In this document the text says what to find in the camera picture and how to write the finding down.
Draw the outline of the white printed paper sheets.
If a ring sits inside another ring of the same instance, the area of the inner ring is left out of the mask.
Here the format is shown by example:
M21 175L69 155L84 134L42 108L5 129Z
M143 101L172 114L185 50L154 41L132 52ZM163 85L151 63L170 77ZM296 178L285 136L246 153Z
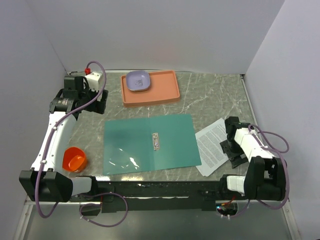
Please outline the white printed paper sheets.
M209 177L228 161L220 143L227 139L225 121L220 118L195 134L201 165L196 166L203 177Z

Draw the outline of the teal green file folder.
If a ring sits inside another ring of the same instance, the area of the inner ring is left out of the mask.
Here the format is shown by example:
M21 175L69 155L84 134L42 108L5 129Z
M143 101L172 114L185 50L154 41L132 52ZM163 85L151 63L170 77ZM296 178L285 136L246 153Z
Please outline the teal green file folder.
M152 134L158 133L155 151ZM109 120L104 124L105 176L201 165L193 120L189 114Z

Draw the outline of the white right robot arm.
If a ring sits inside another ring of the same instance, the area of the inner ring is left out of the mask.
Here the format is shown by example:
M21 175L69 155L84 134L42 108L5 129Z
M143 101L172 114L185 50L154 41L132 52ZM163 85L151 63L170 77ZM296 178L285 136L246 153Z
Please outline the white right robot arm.
M220 143L222 152L233 169L246 162L248 169L245 175L223 175L219 195L226 200L235 194L249 200L285 200L288 193L285 161L260 141L252 124L240 122L236 116L227 118L224 124L226 140Z

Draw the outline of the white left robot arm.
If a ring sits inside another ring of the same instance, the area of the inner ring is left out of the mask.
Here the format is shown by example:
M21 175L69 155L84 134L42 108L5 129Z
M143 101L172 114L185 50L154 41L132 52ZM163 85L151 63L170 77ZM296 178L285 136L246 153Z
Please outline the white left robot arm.
M81 194L87 201L94 201L99 188L92 176L69 178L63 169L63 158L69 138L84 110L103 114L108 91L104 89L104 77L92 72L86 76L67 75L61 89L49 105L48 128L40 151L29 170L23 170L19 182L27 196L40 202L68 202Z

